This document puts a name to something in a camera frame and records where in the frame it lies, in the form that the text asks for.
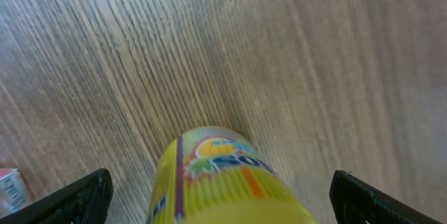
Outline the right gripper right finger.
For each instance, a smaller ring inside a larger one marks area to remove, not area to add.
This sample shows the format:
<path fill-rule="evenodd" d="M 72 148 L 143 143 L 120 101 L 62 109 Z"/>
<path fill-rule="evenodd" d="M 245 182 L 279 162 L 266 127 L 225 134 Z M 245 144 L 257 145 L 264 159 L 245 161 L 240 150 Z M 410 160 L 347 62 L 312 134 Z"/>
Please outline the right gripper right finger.
<path fill-rule="evenodd" d="M 339 224 L 441 224 L 343 170 L 333 175 L 330 201 Z"/>

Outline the yellow cylindrical bottle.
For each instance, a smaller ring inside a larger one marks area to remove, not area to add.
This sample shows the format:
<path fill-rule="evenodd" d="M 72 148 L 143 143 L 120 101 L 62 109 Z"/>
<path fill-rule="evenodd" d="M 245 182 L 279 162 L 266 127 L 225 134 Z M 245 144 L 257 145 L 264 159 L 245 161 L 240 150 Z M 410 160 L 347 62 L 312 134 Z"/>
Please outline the yellow cylindrical bottle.
<path fill-rule="evenodd" d="M 147 223 L 314 223 L 249 141 L 218 126 L 182 133 L 160 158 Z"/>

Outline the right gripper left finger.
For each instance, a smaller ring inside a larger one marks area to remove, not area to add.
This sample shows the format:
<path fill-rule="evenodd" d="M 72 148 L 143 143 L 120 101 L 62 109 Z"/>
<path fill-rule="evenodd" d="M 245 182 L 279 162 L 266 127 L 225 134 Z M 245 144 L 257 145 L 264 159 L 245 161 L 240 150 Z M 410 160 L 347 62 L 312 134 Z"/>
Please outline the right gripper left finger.
<path fill-rule="evenodd" d="M 1 224 L 104 224 L 113 191 L 109 170 L 101 168 L 2 218 Z"/>

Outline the red white small carton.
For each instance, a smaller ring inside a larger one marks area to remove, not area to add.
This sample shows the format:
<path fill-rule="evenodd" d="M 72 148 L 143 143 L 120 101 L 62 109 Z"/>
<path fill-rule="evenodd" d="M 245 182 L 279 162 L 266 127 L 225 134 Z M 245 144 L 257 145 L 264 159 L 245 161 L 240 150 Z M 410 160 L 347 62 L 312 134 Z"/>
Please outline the red white small carton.
<path fill-rule="evenodd" d="M 1 218 L 33 203 L 31 191 L 22 173 L 15 168 L 1 168 Z"/>

